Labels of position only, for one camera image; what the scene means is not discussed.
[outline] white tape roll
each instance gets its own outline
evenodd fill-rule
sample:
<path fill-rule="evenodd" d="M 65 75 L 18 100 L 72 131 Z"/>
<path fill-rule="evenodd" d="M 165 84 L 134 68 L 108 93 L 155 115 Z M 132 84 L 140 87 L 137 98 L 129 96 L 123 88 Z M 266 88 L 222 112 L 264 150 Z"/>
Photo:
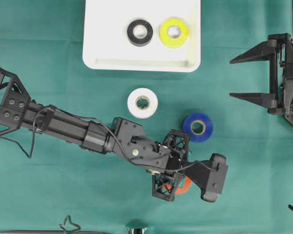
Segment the white tape roll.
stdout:
<path fill-rule="evenodd" d="M 156 112 L 158 100 L 151 90 L 146 88 L 136 89 L 131 92 L 127 100 L 128 110 L 136 118 L 149 118 Z"/>

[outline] black bracket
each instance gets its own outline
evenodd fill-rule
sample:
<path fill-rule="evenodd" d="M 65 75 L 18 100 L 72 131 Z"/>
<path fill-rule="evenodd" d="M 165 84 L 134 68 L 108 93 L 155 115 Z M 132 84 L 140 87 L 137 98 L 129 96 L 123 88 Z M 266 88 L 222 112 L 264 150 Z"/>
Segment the black bracket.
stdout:
<path fill-rule="evenodd" d="M 49 125 L 51 123 L 51 120 L 54 116 L 54 113 L 56 111 L 56 107 L 53 105 L 50 105 L 47 109 L 46 109 L 46 114 L 45 116 L 40 116 L 37 118 L 37 132 L 39 133 L 43 133 L 45 131 L 48 130 Z"/>
<path fill-rule="evenodd" d="M 3 78 L 9 77 L 8 83 L 2 84 Z M 5 88 L 0 104 L 0 125 L 4 127 L 0 136 L 13 132 L 21 127 L 30 96 L 17 75 L 0 68 L 0 89 Z"/>
<path fill-rule="evenodd" d="M 177 130 L 171 130 L 163 141 L 163 145 L 171 149 L 166 169 L 180 168 L 182 161 L 188 161 L 189 135 Z M 174 201 L 175 193 L 185 178 L 180 173 L 160 174 L 155 170 L 148 170 L 152 174 L 152 195 L 165 201 Z"/>

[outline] yellow tape roll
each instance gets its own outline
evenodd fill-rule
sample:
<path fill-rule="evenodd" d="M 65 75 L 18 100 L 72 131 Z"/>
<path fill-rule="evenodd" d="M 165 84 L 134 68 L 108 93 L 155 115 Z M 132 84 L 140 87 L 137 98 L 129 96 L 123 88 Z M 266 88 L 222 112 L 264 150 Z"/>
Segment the yellow tape roll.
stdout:
<path fill-rule="evenodd" d="M 180 35 L 176 38 L 171 37 L 168 31 L 171 27 L 177 27 Z M 160 29 L 160 38 L 162 43 L 169 48 L 181 47 L 189 37 L 189 30 L 187 25 L 180 19 L 171 18 L 165 21 Z"/>

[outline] robotic arm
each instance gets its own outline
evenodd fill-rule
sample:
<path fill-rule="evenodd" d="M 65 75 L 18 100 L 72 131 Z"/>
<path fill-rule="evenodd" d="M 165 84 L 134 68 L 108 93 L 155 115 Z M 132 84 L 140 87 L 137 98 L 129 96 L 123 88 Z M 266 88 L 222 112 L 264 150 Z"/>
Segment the robotic arm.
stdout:
<path fill-rule="evenodd" d="M 9 82 L 2 83 L 4 77 L 9 77 Z M 2 135 L 20 127 L 32 131 L 30 153 L 19 145 L 29 158 L 34 150 L 35 133 L 47 134 L 77 144 L 83 150 L 113 152 L 135 166 L 145 167 L 152 174 L 152 195 L 166 201 L 174 200 L 186 176 L 201 188 L 201 198 L 205 201 L 215 202 L 222 192 L 228 169 L 226 158 L 213 154 L 210 160 L 188 162 L 186 133 L 171 130 L 163 143 L 159 143 L 148 139 L 141 125 L 121 117 L 114 118 L 108 128 L 99 119 L 37 104 L 17 75 L 0 68 L 0 89 L 3 88 L 6 91 L 0 104 L 0 138 L 19 145 Z"/>

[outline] black plastic part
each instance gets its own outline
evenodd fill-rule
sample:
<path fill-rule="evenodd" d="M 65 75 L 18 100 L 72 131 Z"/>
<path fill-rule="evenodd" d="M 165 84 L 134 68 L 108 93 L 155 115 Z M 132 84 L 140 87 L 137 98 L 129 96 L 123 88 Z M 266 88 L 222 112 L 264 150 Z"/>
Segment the black plastic part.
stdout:
<path fill-rule="evenodd" d="M 217 195 L 222 192 L 228 170 L 226 161 L 224 156 L 213 154 L 209 161 L 202 161 L 202 163 L 214 169 L 213 171 L 198 162 L 183 171 L 185 176 L 201 188 L 201 198 L 204 201 L 215 202 Z"/>
<path fill-rule="evenodd" d="M 188 161 L 189 141 L 189 135 L 181 131 L 171 130 L 167 134 L 163 141 L 163 145 L 171 149 L 167 170 L 178 169 L 183 165 L 182 162 Z M 152 195 L 165 201 L 174 201 L 174 195 L 184 178 L 181 173 L 155 172 L 152 176 Z"/>
<path fill-rule="evenodd" d="M 263 93 L 249 93 L 249 94 L 230 94 L 231 97 L 249 101 L 256 105 L 265 107 L 265 108 L 276 108 L 278 102 L 275 98 L 275 94 L 263 94 Z"/>
<path fill-rule="evenodd" d="M 44 116 L 43 119 L 41 119 L 42 123 L 39 125 L 37 131 L 45 132 L 48 129 L 50 122 L 54 116 L 55 109 L 56 109 L 55 106 L 51 106 L 50 108 L 46 110 L 46 115 Z"/>
<path fill-rule="evenodd" d="M 110 134 L 103 126 L 90 122 L 84 137 L 82 147 L 105 154 L 112 151 L 114 141 L 110 141 Z"/>
<path fill-rule="evenodd" d="M 237 56 L 230 61 L 230 64 L 242 63 L 242 62 L 254 62 L 254 61 L 267 61 L 270 56 L 275 54 L 274 47 L 268 47 L 268 42 L 264 41 L 249 51 Z"/>
<path fill-rule="evenodd" d="M 114 144 L 113 152 L 129 159 L 131 162 L 148 166 L 162 168 L 164 171 L 170 155 L 170 149 L 161 144 L 147 139 L 143 127 L 124 118 L 115 118 L 112 130 L 120 141 L 128 158 L 124 158 L 118 144 Z"/>

